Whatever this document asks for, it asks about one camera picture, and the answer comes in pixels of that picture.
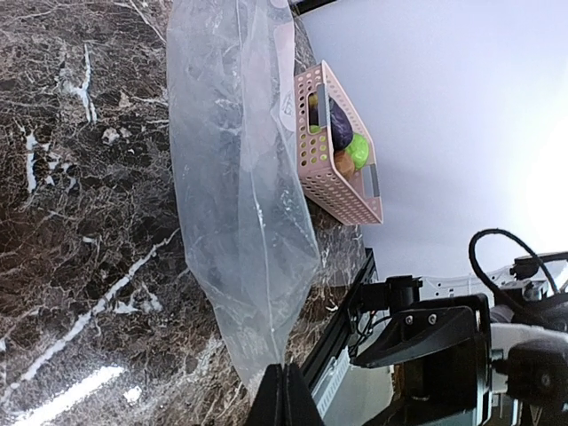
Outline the clear dotted zip bag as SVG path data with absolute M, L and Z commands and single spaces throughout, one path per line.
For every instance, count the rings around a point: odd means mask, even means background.
M 280 364 L 320 263 L 299 181 L 285 1 L 176 1 L 170 152 L 186 263 L 250 394 Z

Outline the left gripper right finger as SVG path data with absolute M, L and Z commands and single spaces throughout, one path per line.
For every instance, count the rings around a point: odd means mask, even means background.
M 324 426 L 297 364 L 284 368 L 284 423 L 288 426 Z

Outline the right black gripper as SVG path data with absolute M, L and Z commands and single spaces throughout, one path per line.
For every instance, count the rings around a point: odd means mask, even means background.
M 484 425 L 491 414 L 491 330 L 487 296 L 424 300 L 394 313 L 352 361 L 399 366 L 398 398 L 370 425 Z

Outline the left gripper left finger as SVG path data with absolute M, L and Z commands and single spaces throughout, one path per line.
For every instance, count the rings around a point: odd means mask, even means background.
M 248 413 L 248 426 L 282 425 L 283 407 L 283 369 L 281 364 L 273 364 L 265 369 Z

